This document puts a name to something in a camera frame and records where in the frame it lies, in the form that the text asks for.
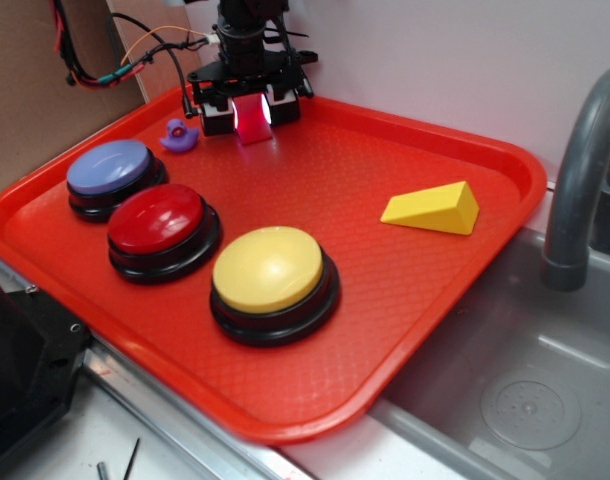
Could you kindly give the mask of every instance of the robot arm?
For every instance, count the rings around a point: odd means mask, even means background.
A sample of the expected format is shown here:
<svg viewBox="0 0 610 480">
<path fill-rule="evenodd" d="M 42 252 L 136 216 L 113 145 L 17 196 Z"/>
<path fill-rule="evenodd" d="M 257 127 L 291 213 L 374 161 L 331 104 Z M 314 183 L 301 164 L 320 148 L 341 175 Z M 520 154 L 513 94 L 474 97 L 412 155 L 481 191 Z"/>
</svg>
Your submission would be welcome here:
<svg viewBox="0 0 610 480">
<path fill-rule="evenodd" d="M 302 65 L 318 55 L 291 47 L 287 11 L 288 0 L 220 0 L 214 25 L 219 59 L 188 76 L 206 135 L 233 131 L 232 99 L 238 96 L 264 94 L 274 125 L 299 118 L 298 97 L 314 95 Z M 278 43 L 281 51 L 265 48 Z"/>
</svg>

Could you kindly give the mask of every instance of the red light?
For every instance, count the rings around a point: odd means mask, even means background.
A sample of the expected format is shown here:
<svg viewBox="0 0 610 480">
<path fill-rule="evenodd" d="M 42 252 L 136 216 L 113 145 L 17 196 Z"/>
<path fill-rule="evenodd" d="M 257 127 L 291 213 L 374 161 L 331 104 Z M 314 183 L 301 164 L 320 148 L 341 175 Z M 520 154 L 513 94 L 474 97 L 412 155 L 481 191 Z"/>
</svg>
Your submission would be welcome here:
<svg viewBox="0 0 610 480">
<path fill-rule="evenodd" d="M 263 100 L 262 93 L 234 99 L 234 128 L 243 145 L 273 138 L 263 113 Z"/>
</svg>

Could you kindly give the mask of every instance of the black device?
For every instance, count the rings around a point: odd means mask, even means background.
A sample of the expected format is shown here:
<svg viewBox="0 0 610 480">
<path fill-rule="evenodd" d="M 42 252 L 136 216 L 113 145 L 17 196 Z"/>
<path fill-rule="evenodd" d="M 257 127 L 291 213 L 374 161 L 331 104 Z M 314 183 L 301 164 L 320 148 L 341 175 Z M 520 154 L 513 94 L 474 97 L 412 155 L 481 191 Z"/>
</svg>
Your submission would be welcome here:
<svg viewBox="0 0 610 480">
<path fill-rule="evenodd" d="M 88 341 L 46 293 L 0 287 L 0 462 L 69 410 Z"/>
</svg>

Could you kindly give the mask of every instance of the red tray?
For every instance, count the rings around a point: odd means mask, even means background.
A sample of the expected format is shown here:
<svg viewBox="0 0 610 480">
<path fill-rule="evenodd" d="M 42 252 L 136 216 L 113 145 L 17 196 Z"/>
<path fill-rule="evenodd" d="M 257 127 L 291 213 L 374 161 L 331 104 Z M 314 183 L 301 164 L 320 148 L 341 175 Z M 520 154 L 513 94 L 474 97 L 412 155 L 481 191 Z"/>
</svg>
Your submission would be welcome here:
<svg viewBox="0 0 610 480">
<path fill-rule="evenodd" d="M 539 203 L 539 162 L 498 141 L 322 98 L 274 139 L 201 138 L 186 154 L 159 144 L 182 117 L 170 92 L 0 195 L 0 257 L 100 337 L 231 431 L 278 445 L 361 415 Z M 310 337 L 277 348 L 218 330 L 208 293 L 214 259 L 158 286 L 125 282 L 107 259 L 106 225 L 78 220 L 65 175 L 83 152 L 136 138 L 219 213 L 221 248 L 289 225 L 334 259 L 342 297 Z M 390 197 L 466 180 L 480 205 L 470 236 L 380 223 Z"/>
</svg>

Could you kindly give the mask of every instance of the sink drain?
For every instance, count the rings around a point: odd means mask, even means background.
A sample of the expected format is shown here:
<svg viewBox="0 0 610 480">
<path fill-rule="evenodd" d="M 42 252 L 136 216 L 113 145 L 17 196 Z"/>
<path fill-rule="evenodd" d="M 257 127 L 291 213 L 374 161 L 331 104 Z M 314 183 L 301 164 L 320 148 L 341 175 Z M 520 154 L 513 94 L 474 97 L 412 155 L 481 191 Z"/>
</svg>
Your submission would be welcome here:
<svg viewBox="0 0 610 480">
<path fill-rule="evenodd" d="M 562 445 L 581 421 L 574 393 L 545 373 L 531 370 L 495 378 L 483 392 L 481 413 L 494 435 L 526 450 Z"/>
</svg>

